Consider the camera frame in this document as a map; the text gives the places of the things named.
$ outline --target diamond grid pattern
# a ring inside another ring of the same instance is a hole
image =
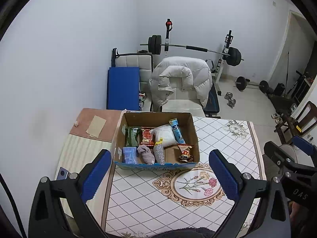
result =
[[[250,173],[259,179],[259,168],[252,137],[246,139],[232,136],[223,129],[228,120],[193,117],[199,138],[200,161],[207,163],[209,152],[219,149],[225,158],[234,163],[241,172]],[[246,121],[243,124],[250,133]],[[153,236],[171,229],[207,227],[216,231],[231,210],[234,202],[223,196],[210,206],[184,207],[157,191],[152,182],[161,177],[162,171],[130,171],[115,169],[108,206],[106,232],[121,236],[121,233],[143,232]],[[252,221],[257,209],[255,199],[245,223]]]

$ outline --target wooden chair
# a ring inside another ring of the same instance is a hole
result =
[[[304,113],[304,111],[307,107],[310,107],[309,112],[303,117],[303,119],[301,121],[298,121],[298,119],[302,116],[302,114]],[[296,126],[298,126],[300,129],[303,129],[313,119],[315,120],[315,122],[312,125],[310,125],[307,129],[305,129],[304,131],[300,132],[297,129]],[[294,137],[296,135],[301,137],[301,136],[305,135],[307,132],[309,132],[317,124],[317,107],[311,101],[308,101],[307,104],[304,106],[303,110],[301,111],[301,113],[296,118],[290,117],[288,115],[283,115],[282,120],[283,120],[282,123],[277,124],[275,126],[274,132],[277,132],[282,144],[291,144],[292,139],[286,141],[285,137],[284,137],[284,133],[286,133],[288,130],[290,130],[292,137]],[[282,126],[286,126],[287,129],[285,131],[282,131],[281,130]]]

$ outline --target chair backrest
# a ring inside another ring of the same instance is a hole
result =
[[[153,72],[153,57],[151,54],[116,55],[115,67],[139,67],[140,91],[150,92],[149,80]]]
[[[298,126],[303,129],[307,124],[309,124],[310,122],[312,122],[312,124],[305,129],[302,132],[302,135],[304,135],[305,133],[307,133],[308,131],[310,131],[312,128],[315,127],[315,125],[317,124],[317,107],[316,105],[311,102],[308,101],[307,104],[304,106],[303,110],[301,111],[301,113],[297,116],[296,120],[298,120],[302,114],[304,113],[305,109],[309,107],[310,110],[308,111],[308,113],[298,122]]]
[[[196,100],[197,92],[194,88],[183,90],[182,89],[182,78],[170,78],[171,88],[174,93],[168,97],[168,99],[179,99],[179,100]]]

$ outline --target toothpaste tube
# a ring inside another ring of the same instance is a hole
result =
[[[169,121],[170,122],[170,125],[172,126],[172,129],[173,129],[173,133],[174,133],[174,136],[177,140],[177,143],[179,144],[185,144],[185,141],[183,139],[183,136],[180,132],[180,127],[178,125],[178,121],[177,121],[177,118],[175,119],[172,119]]]

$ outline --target rolled towel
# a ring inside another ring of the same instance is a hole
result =
[[[139,154],[142,154],[143,160],[146,164],[153,165],[155,163],[155,157],[146,145],[138,146],[137,151]]]

